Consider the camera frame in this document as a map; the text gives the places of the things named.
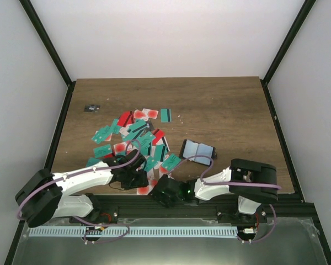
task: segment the card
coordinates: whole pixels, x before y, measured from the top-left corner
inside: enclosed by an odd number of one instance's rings
[[[137,132],[131,132],[128,135],[122,137],[122,140],[124,142],[131,141],[137,139],[138,141],[140,140],[139,138],[143,135],[143,130],[137,131]]]
[[[159,169],[160,165],[162,164],[163,162],[157,162],[157,164],[153,167],[153,169]]]
[[[144,129],[144,132],[148,132],[148,131],[154,131],[154,126],[151,122],[151,120],[146,121],[147,127]]]
[[[134,114],[132,112],[124,112],[117,123],[117,125],[125,127],[127,124],[133,124],[134,121]]]
[[[119,144],[114,145],[114,151],[116,155],[120,155],[120,153],[124,152],[123,155],[125,155],[125,151],[126,151],[126,142],[121,142]],[[129,147],[127,148],[128,152],[132,151],[132,144],[129,144]]]
[[[136,110],[134,112],[134,118],[139,119],[139,120],[144,120],[144,121],[148,120],[148,116],[139,110]]]
[[[181,162],[181,159],[175,154],[171,154],[162,164],[162,167],[167,171],[171,171],[177,164]]]
[[[119,122],[118,119],[114,119],[113,123],[111,124],[109,130],[112,134],[118,134],[119,133],[119,131],[121,129],[121,126],[118,125],[118,122]]]
[[[164,161],[164,157],[167,153],[166,145],[156,145],[156,150],[154,151],[154,159],[157,161]]]
[[[147,117],[151,118],[151,119],[156,119],[157,116],[158,116],[158,111],[157,110],[143,109],[142,112],[145,113],[147,115]]]
[[[93,149],[93,152],[94,157],[98,158],[113,153],[113,150],[111,149],[110,145],[104,145]]]
[[[151,169],[150,171],[147,172],[147,179],[149,181],[154,179],[154,170],[153,169]]]
[[[150,171],[157,164],[157,161],[152,156],[150,156],[146,160],[146,163],[147,164],[146,164],[145,171],[148,172],[148,171]]]
[[[170,152],[169,145],[165,137],[162,137],[158,142],[156,142],[156,145],[166,145],[167,151]]]
[[[97,144],[103,142],[110,135],[108,130],[109,130],[109,126],[100,128],[98,132],[92,137],[92,141],[94,141]]]
[[[147,195],[148,193],[151,192],[151,190],[153,190],[153,188],[156,184],[157,184],[157,181],[155,179],[149,180],[147,187],[141,187],[141,188],[136,189],[136,194],[137,195]]]
[[[94,157],[90,157],[87,164],[86,164],[86,167],[90,167],[90,166],[93,166],[97,163],[99,163],[101,160],[100,159],[97,159],[97,158],[94,158]]]
[[[142,147],[148,147],[148,145],[156,138],[150,131],[141,136],[138,140]]]
[[[134,124],[131,124],[129,129],[127,130],[129,133],[135,133],[139,130],[145,129],[147,124],[144,120],[136,120]]]
[[[125,127],[121,127],[119,133],[124,136],[128,135],[129,132],[127,130],[130,128],[131,125],[132,124],[127,124]]]
[[[164,132],[159,129],[155,130],[152,134],[156,137],[153,140],[154,145],[164,136]]]
[[[111,140],[111,134],[104,140],[105,142],[110,142]]]
[[[100,105],[87,104],[84,106],[84,112],[97,112],[100,109]]]
[[[172,121],[172,112],[170,109],[161,109],[161,122],[170,123]]]

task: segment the black cable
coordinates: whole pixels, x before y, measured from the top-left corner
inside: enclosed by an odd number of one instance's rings
[[[108,184],[108,186],[109,186],[110,188],[112,188],[112,189],[121,190],[122,192],[124,191],[124,189],[114,188],[114,187],[112,187],[110,184]]]

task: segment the red card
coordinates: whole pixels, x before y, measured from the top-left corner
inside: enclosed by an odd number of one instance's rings
[[[152,134],[156,137],[152,142],[153,145],[155,145],[164,136],[164,132],[159,129],[153,131]]]
[[[117,123],[117,125],[125,127],[127,124],[133,124],[135,122],[132,112],[124,112]]]

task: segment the white robotic arm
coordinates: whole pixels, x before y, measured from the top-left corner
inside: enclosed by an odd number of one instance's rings
[[[124,189],[146,187],[147,173],[139,169],[146,159],[137,150],[118,158],[105,158],[93,166],[75,171],[51,174],[38,171],[20,190],[15,199],[29,227],[37,227],[51,218],[86,217],[95,206],[91,195],[73,195],[95,186],[120,182]]]
[[[232,170],[227,167],[222,172],[206,178],[206,183],[230,182]],[[229,193],[229,185],[206,185],[201,179],[195,183],[195,197],[200,200],[210,200],[215,196]],[[238,211],[242,214],[254,214],[261,203],[239,196]]]

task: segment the black object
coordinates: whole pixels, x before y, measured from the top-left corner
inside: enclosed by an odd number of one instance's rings
[[[185,139],[185,140],[183,141],[183,144],[182,144],[181,149],[180,149],[180,154],[179,154],[179,157],[180,157],[180,158],[183,158],[183,159],[186,159],[186,157],[184,157],[183,154],[184,154],[184,149],[185,149],[185,145],[186,145],[186,142],[187,142],[187,141],[191,141],[191,142],[194,142],[194,143],[196,143],[196,144],[200,144],[199,142],[195,142],[195,141],[193,141],[193,140]],[[212,147],[212,155],[211,155],[211,158],[212,158],[212,159],[217,159],[216,148],[213,147],[213,146],[210,146],[210,145],[207,145],[207,146]]]
[[[100,105],[87,104],[84,106],[84,112],[97,112],[100,109]]]
[[[47,168],[49,170],[51,170],[51,167],[53,166],[57,146],[59,144],[60,136],[62,133],[62,128],[65,123],[68,107],[70,106],[72,92],[75,88],[75,85],[76,85],[76,81],[72,82],[72,84],[70,86],[68,86],[68,88],[67,88],[64,103],[62,105],[59,119],[57,121],[57,125],[56,125],[55,131],[54,131],[53,139],[51,141],[51,145],[49,148],[48,156],[47,156],[47,159],[44,164],[44,168]]]
[[[267,101],[267,104],[269,106],[269,110],[270,110],[270,113],[271,113],[272,121],[275,125],[278,140],[280,141],[282,153],[283,153],[283,156],[284,156],[285,161],[286,161],[289,176],[291,177],[293,189],[294,189],[294,192],[295,192],[294,194],[292,194],[292,196],[297,195],[299,197],[299,200],[301,200],[303,202],[304,201],[303,191],[300,187],[298,177],[297,177],[296,171],[295,171],[294,166],[293,166],[292,158],[291,158],[291,155],[289,154],[287,143],[286,143],[285,138],[283,136],[282,128],[281,128],[279,119],[277,117],[274,104],[273,104],[272,99],[271,99],[269,88],[267,87],[267,84],[263,80],[261,80],[261,86],[263,87],[263,91],[264,91],[264,94],[265,94],[265,97],[266,97],[266,101]]]
[[[231,182],[247,182],[248,176],[252,183],[277,184],[276,167],[244,159],[233,159]],[[261,187],[230,186],[229,191],[262,204],[273,204],[278,201],[277,189]]]
[[[286,38],[284,39],[280,49],[278,50],[270,68],[268,69],[264,81],[265,83],[269,83],[275,74],[276,70],[278,69],[282,59],[285,57],[287,50],[291,46],[294,38],[296,37],[298,31],[300,30],[301,26],[303,25],[305,19],[307,18],[310,10],[312,9],[313,5],[315,4],[316,0],[305,0],[304,4],[302,5],[296,19],[294,20],[290,30],[288,31]]]
[[[108,157],[103,159],[103,162],[107,163],[110,167],[118,166],[129,162],[136,156],[136,154],[137,150],[132,150],[126,156]],[[145,162],[145,157],[139,153],[133,163],[125,167],[112,169],[111,173],[113,174],[113,178],[111,179],[110,183],[119,181],[121,183],[120,187],[123,189],[135,189],[148,186],[146,171],[143,169],[136,171]]]
[[[62,78],[64,79],[66,85],[67,86],[71,85],[72,84],[71,78],[68,75],[59,55],[57,54],[57,51],[55,50],[54,45],[48,36],[48,33],[45,31],[45,28],[42,22],[40,21],[32,3],[29,0],[20,0],[20,3],[24,8],[24,10],[26,11],[26,14],[31,20],[35,30],[37,31],[40,39],[42,40],[44,46],[46,47],[50,57],[55,63],[55,66],[58,69],[59,73],[61,74]]]
[[[27,196],[43,184],[52,181],[52,174],[48,169],[41,169],[17,193],[15,200],[20,205]],[[22,217],[29,227],[40,226],[49,221],[62,196],[61,187],[50,185],[34,195],[22,208]]]
[[[191,184],[176,181],[164,174],[148,195],[162,206],[169,208],[174,207],[176,203],[185,203],[195,194],[194,189],[191,190]]]

